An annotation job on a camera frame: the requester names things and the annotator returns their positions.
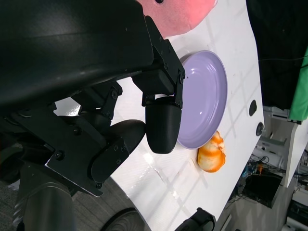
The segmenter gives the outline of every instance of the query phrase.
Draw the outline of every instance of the white tabletop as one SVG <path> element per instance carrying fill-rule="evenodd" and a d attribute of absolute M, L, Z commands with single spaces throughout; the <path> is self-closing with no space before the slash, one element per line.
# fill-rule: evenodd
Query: white tabletop
<path fill-rule="evenodd" d="M 152 231 L 175 230 L 198 207 L 218 219 L 258 141 L 257 125 L 263 122 L 257 48 L 245 0 L 218 0 L 197 28 L 169 39 L 179 58 L 211 50 L 225 65 L 228 101 L 218 130 L 225 140 L 226 163 L 217 173 L 206 173 L 196 163 L 196 150 L 177 144 L 170 154 L 154 154 L 144 138 L 112 178 Z M 118 98 L 113 124 L 125 119 L 145 121 L 142 92 L 131 78 L 118 83 L 123 95 Z M 257 111 L 250 117 L 252 100 L 257 102 Z M 57 106 L 66 115 L 74 115 L 73 104 L 66 100 Z"/>
<path fill-rule="evenodd" d="M 300 161 L 303 151 L 308 142 L 308 120 L 304 120 L 301 125 L 295 124 L 290 138 L 288 150 L 287 171 L 284 178 L 284 186 L 289 187 L 292 177 Z"/>

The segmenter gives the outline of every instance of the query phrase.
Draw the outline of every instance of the pink object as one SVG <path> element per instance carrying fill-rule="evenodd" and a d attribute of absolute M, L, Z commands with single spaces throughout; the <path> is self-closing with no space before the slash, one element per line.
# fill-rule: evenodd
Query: pink object
<path fill-rule="evenodd" d="M 214 7 L 215 0 L 137 0 L 163 37 L 184 34 L 194 29 Z"/>

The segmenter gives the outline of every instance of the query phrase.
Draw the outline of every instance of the purple plate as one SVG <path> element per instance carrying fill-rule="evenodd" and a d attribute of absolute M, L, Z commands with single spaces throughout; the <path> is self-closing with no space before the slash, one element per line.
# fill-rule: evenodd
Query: purple plate
<path fill-rule="evenodd" d="M 183 62 L 183 110 L 178 142 L 197 149 L 217 130 L 227 102 L 227 76 L 216 54 L 200 51 Z"/>

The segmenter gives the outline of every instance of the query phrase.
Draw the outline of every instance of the green cloth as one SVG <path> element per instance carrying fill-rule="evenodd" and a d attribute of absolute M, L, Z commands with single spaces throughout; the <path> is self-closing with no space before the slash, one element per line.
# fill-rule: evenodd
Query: green cloth
<path fill-rule="evenodd" d="M 290 109 L 289 119 L 292 120 L 303 121 L 308 117 L 308 48 L 305 56 Z"/>

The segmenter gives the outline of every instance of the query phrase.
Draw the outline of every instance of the screw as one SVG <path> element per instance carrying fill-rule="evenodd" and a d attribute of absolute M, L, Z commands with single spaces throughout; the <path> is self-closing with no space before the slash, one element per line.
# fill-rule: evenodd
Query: screw
<path fill-rule="evenodd" d="M 184 77 L 182 75 L 179 75 L 180 84 L 183 84 Z"/>
<path fill-rule="evenodd" d="M 57 151 L 57 153 L 56 153 L 56 159 L 57 159 L 57 160 L 63 160 L 64 157 L 65 157 L 64 152 L 62 152 L 62 151 Z"/>
<path fill-rule="evenodd" d="M 96 184 L 96 188 L 97 188 L 97 189 L 100 189 L 101 187 L 102 187 L 102 183 L 97 183 L 97 184 Z"/>
<path fill-rule="evenodd" d="M 123 147 L 121 148 L 121 152 L 125 152 L 125 151 L 126 151 L 126 147 L 123 146 Z"/>
<path fill-rule="evenodd" d="M 114 100 L 117 99 L 117 93 L 116 93 L 115 90 L 113 90 L 113 91 L 111 92 L 111 97 L 112 97 Z"/>
<path fill-rule="evenodd" d="M 76 136 L 79 136 L 80 134 L 81 134 L 81 128 L 80 127 L 75 127 L 74 128 L 74 134 L 76 135 Z"/>
<path fill-rule="evenodd" d="M 109 111 L 103 112 L 103 116 L 109 117 L 110 116 L 110 112 Z"/>

